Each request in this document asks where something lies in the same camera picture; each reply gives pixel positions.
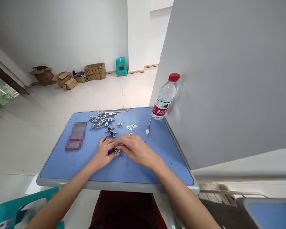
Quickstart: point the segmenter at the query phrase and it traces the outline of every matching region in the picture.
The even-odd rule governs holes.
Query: hand
[[[144,165],[151,170],[163,161],[162,158],[152,151],[152,149],[137,135],[125,134],[116,140],[115,147],[123,150],[134,162]]]
[[[105,167],[111,162],[113,158],[120,155],[120,153],[111,153],[108,155],[108,151],[116,145],[116,142],[113,139],[107,139],[107,136],[103,137],[99,142],[99,149],[96,152],[93,159],[90,161],[90,165],[96,171]]]

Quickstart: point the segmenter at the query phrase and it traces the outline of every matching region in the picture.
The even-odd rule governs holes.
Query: stool
[[[59,188],[51,188],[45,191],[37,192],[32,195],[24,196],[15,200],[11,200],[0,204],[0,223],[7,220],[6,224],[9,225],[9,229],[13,229],[14,226],[21,222],[23,215],[27,209],[22,210],[27,204],[36,200],[46,198],[47,202],[53,197],[53,195],[59,191]],[[57,229],[64,229],[64,222],[60,222]]]
[[[117,77],[119,77],[119,74],[125,74],[127,75],[127,68],[126,68],[126,60],[125,57],[119,57],[117,58]]]

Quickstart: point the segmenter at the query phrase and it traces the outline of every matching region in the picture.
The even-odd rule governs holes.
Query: decorative wall border
[[[144,65],[144,68],[149,68],[149,67],[157,67],[159,64],[153,64],[153,65]]]
[[[30,83],[28,86],[27,85],[23,86],[22,88],[27,89],[27,88],[30,88],[31,86],[35,85],[35,84],[40,84],[40,83],[39,82],[33,82],[33,83]]]
[[[128,74],[141,73],[141,72],[144,72],[144,69],[135,70],[135,71],[129,71]]]
[[[117,70],[107,71],[107,72],[106,72],[106,74],[112,74],[112,73],[117,73]]]

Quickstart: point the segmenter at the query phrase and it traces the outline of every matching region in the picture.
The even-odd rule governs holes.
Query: red bottle cap
[[[180,75],[178,73],[173,73],[169,75],[168,80],[171,82],[177,82],[180,78]]]

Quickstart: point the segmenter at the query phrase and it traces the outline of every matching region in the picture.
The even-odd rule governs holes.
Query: doorway
[[[0,105],[5,105],[20,94],[29,94],[0,68]]]

